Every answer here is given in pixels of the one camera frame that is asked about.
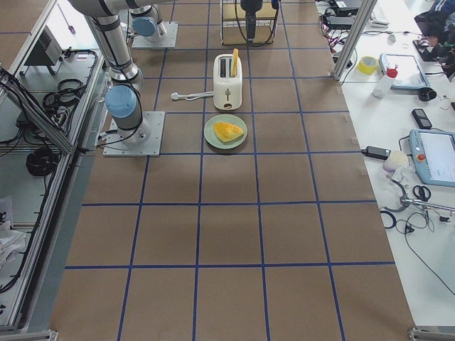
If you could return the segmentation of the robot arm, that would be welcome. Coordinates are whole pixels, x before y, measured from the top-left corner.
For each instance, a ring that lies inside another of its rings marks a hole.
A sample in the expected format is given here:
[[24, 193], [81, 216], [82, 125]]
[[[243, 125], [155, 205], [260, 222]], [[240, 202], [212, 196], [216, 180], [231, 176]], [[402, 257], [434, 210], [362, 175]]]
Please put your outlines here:
[[[158, 5], [137, 6], [129, 8], [129, 15], [132, 18], [132, 28], [138, 36], [151, 40], [159, 40], [166, 35], [166, 28]], [[245, 28], [248, 43], [255, 39], [256, 16], [262, 9], [263, 1], [241, 1], [240, 8], [245, 12]]]
[[150, 1], [71, 1], [83, 14], [109, 65], [112, 88], [105, 95], [105, 105], [117, 125], [120, 141], [134, 144], [144, 141], [149, 128], [144, 123], [139, 90], [140, 69], [134, 64], [121, 28], [119, 12], [140, 9]]

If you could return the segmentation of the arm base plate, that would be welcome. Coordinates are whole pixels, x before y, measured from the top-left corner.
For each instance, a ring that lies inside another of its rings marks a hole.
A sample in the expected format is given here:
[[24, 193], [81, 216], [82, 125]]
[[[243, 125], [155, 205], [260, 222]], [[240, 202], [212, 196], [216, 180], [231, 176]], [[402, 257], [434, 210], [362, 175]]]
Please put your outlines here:
[[141, 126], [129, 138], [127, 137], [132, 131], [127, 133], [119, 130], [114, 119], [111, 119], [109, 128], [117, 130], [117, 132], [107, 136], [103, 155], [106, 157], [159, 156], [165, 114], [165, 112], [143, 112]]
[[137, 18], [132, 27], [134, 29], [132, 47], [135, 49], [156, 50], [176, 47], [178, 22], [162, 21], [157, 24], [149, 18]]

